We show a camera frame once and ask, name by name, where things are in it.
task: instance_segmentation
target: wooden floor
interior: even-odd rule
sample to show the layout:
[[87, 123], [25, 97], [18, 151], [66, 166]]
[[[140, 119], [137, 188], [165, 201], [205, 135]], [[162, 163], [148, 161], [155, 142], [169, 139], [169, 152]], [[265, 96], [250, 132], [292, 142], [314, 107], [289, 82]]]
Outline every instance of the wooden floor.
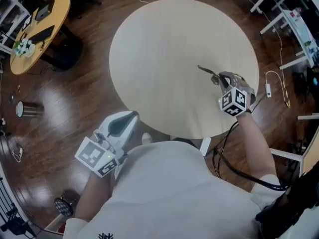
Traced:
[[[101, 0], [81, 19], [67, 19], [66, 25], [84, 42], [82, 57], [76, 66], [67, 72], [53, 72], [50, 65], [39, 61], [31, 73], [13, 75], [9, 62], [4, 65], [1, 91], [1, 116], [7, 120], [8, 131], [23, 146], [21, 163], [17, 163], [8, 152], [3, 141], [0, 159], [5, 175], [18, 201], [30, 215], [32, 221], [44, 227], [56, 216], [53, 199], [65, 189], [78, 193], [83, 190], [89, 171], [74, 159], [74, 154], [85, 136], [90, 136], [102, 120], [126, 107], [113, 87], [108, 64], [112, 38], [123, 22], [134, 10], [143, 6], [138, 0]], [[251, 14], [252, 4], [247, 0], [198, 0], [210, 4], [230, 16], [246, 33], [257, 55], [260, 80], [257, 100], [265, 95], [265, 73], [279, 72], [280, 41], [276, 33], [268, 31], [263, 37], [259, 31], [267, 24], [263, 15]], [[283, 62], [290, 62], [298, 51], [294, 41], [280, 31], [283, 40]], [[283, 102], [280, 82], [275, 74], [268, 75], [272, 87], [271, 99], [264, 98], [253, 117], [265, 135], [270, 147], [287, 150], [287, 143], [298, 138], [304, 125], [297, 123], [297, 115], [312, 113], [311, 98], [303, 104], [294, 94], [292, 69], [285, 70], [288, 93], [292, 107]], [[45, 107], [41, 119], [18, 119], [15, 105], [8, 102], [11, 92], [16, 101], [42, 103]], [[149, 132], [156, 141], [168, 140], [163, 135], [140, 123], [130, 147], [140, 144], [143, 132]], [[222, 136], [214, 137], [211, 147]], [[248, 172], [240, 128], [229, 137], [225, 156], [237, 168]], [[211, 155], [206, 157], [211, 171]], [[227, 181], [250, 190], [250, 183], [229, 172], [224, 165], [221, 174]]]

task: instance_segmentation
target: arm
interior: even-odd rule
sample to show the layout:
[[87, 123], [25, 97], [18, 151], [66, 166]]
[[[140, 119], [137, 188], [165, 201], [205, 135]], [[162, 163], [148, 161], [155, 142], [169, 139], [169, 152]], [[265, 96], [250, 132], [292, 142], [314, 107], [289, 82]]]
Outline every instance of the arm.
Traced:
[[91, 173], [75, 210], [75, 218], [91, 221], [112, 195], [114, 175], [109, 173], [103, 178]]
[[256, 178], [267, 174], [277, 176], [274, 158], [252, 115], [243, 113], [237, 117], [237, 120], [244, 137], [246, 158], [251, 174]]

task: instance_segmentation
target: white shirt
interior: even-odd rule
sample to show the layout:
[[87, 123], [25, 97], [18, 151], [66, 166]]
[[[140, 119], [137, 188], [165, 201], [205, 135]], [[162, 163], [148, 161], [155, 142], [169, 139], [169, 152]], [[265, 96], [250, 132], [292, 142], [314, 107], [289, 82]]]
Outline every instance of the white shirt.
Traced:
[[[282, 194], [260, 185], [248, 193], [213, 176], [187, 143], [152, 143], [129, 154], [112, 197], [91, 222], [68, 219], [64, 239], [257, 238], [255, 216]], [[279, 184], [274, 175], [262, 179]]]

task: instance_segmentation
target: power adapter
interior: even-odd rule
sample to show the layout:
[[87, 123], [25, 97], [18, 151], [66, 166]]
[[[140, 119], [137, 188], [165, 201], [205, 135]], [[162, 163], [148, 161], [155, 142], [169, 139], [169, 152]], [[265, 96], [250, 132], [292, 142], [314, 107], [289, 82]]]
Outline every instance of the power adapter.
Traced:
[[266, 96], [267, 96], [268, 98], [270, 98], [270, 97], [271, 97], [270, 84], [269, 84], [269, 83], [266, 83], [265, 86], [266, 86]]

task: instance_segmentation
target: sleeve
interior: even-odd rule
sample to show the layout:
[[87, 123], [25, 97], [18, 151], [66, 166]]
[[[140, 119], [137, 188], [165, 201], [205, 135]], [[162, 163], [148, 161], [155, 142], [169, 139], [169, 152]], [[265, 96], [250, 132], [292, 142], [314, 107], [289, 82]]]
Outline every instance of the sleeve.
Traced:
[[63, 239], [76, 239], [79, 232], [88, 223], [81, 219], [68, 219], [65, 224]]
[[[262, 181], [280, 185], [279, 180], [277, 176], [273, 174], [267, 174], [260, 178]], [[278, 197], [280, 197], [284, 192], [283, 191], [276, 191], [269, 188], [266, 188], [265, 186], [262, 186], [258, 183], [255, 183], [253, 189], [251, 190], [251, 193], [253, 194], [253, 200], [254, 202], [258, 202], [258, 205], [261, 208], [264, 208], [266, 205], [271, 204], [273, 201], [275, 201]]]

